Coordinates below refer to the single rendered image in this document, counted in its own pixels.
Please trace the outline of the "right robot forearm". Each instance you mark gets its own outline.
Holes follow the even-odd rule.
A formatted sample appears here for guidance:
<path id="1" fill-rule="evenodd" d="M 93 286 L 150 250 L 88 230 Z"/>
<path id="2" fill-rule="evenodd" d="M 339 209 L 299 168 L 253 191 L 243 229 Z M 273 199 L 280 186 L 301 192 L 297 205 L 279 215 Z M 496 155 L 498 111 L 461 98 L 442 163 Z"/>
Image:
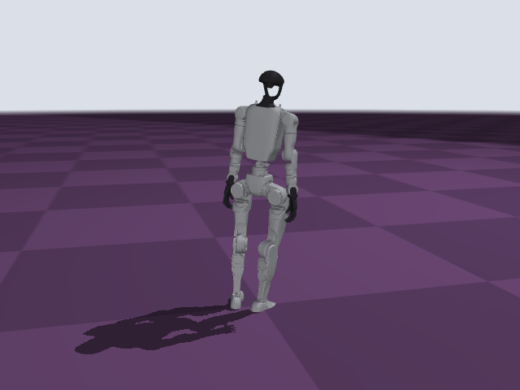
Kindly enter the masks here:
<path id="1" fill-rule="evenodd" d="M 286 163 L 284 165 L 285 169 L 285 181 L 286 181 L 286 192 L 290 195 L 290 188 L 295 187 L 298 192 L 297 188 L 297 151 L 294 150 L 292 152 L 292 162 Z"/>

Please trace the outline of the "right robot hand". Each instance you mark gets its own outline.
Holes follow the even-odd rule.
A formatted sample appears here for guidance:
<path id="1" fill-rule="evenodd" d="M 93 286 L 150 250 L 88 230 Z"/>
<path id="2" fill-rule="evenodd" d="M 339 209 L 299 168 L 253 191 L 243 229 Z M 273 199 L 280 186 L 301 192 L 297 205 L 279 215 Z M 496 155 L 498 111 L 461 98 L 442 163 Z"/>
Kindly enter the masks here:
<path id="1" fill-rule="evenodd" d="M 297 197 L 298 197 L 298 195 L 297 195 L 297 189 L 295 187 L 290 188 L 290 195 L 288 194 L 288 197 L 290 198 L 289 207 L 285 213 L 287 214 L 290 211 L 290 215 L 287 219 L 284 220 L 284 221 L 286 221 L 285 223 L 292 222 L 297 216 Z"/>

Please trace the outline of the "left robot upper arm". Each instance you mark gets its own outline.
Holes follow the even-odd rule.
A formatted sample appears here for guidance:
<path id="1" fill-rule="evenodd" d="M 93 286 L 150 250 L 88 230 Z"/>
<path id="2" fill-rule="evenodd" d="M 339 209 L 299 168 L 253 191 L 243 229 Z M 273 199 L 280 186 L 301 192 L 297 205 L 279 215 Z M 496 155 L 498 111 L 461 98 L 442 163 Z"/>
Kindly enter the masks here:
<path id="1" fill-rule="evenodd" d="M 237 152 L 245 152 L 243 145 L 244 130 L 245 130 L 245 112 L 248 106 L 239 106 L 235 111 L 235 126 L 232 148 Z"/>

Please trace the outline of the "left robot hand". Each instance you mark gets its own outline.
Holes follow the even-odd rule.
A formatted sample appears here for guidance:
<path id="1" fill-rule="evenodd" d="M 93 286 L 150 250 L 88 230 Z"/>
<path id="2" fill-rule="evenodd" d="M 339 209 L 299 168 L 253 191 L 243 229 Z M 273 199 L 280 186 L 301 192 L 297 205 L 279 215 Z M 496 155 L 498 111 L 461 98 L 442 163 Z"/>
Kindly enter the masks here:
<path id="1" fill-rule="evenodd" d="M 230 202 L 229 202 L 229 197 L 233 200 L 233 196 L 232 196 L 232 194 L 231 194 L 231 186 L 232 186 L 233 184 L 236 183 L 236 182 L 233 183 L 233 182 L 234 182 L 234 179 L 235 179 L 235 178 L 234 178 L 233 175 L 230 175 L 230 176 L 228 177 L 228 179 L 227 179 L 227 181 L 226 181 L 226 184 L 227 184 L 227 185 L 226 185 L 226 188 L 225 188 L 225 190 L 224 190 L 223 204 L 224 204 L 227 208 L 229 208 L 229 209 L 232 208 L 232 205 L 231 205 Z"/>

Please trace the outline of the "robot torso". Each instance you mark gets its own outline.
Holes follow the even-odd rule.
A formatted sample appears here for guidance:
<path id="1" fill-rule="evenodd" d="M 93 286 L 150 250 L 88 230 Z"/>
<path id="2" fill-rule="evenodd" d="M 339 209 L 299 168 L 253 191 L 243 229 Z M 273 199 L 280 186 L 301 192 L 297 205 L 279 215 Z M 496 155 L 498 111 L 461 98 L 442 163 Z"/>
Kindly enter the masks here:
<path id="1" fill-rule="evenodd" d="M 257 102 L 257 103 L 256 103 Z M 257 160 L 252 171 L 246 174 L 245 191 L 256 197 L 267 197 L 267 185 L 273 182 L 273 175 L 268 174 L 270 161 L 275 161 L 284 137 L 284 125 L 281 123 L 281 111 L 286 111 L 274 104 L 274 108 L 248 106 L 245 112 L 245 130 L 243 145 L 246 158 Z"/>

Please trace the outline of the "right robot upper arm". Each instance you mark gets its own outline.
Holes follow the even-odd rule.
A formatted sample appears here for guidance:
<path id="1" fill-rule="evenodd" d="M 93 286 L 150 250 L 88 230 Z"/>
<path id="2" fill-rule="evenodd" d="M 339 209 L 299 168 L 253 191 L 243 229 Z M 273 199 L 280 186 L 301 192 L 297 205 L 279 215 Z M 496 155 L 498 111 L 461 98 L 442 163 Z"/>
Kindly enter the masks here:
<path id="1" fill-rule="evenodd" d="M 298 118 L 295 114 L 287 111 L 281 111 L 281 123 L 284 125 L 284 150 L 282 159 L 285 162 L 292 161 L 292 153 L 295 150 L 294 145 L 297 139 Z"/>

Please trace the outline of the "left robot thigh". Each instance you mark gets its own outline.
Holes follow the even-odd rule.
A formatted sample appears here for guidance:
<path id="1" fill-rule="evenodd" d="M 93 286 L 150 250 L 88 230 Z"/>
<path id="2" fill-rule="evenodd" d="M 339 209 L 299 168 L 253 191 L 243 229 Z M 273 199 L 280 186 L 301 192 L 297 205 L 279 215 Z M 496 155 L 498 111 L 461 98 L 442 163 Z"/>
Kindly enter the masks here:
<path id="1" fill-rule="evenodd" d="M 236 252 L 242 253 L 248 248 L 248 238 L 246 237 L 249 211 L 252 205 L 252 194 L 245 191 L 245 180 L 237 181 L 231 186 L 231 194 L 235 198 L 232 204 L 234 211 L 236 236 Z"/>

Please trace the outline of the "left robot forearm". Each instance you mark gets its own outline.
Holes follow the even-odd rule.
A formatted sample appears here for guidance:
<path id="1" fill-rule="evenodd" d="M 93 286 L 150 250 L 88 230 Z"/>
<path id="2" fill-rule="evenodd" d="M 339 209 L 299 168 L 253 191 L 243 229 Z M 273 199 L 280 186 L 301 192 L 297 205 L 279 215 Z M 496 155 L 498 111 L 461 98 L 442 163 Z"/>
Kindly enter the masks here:
<path id="1" fill-rule="evenodd" d="M 229 164 L 229 173 L 227 175 L 227 179 L 230 175 L 233 175 L 235 178 L 233 183 L 235 183 L 238 181 L 238 173 L 240 171 L 242 154 L 233 150 L 233 148 L 231 147 L 230 158 L 231 160 Z"/>

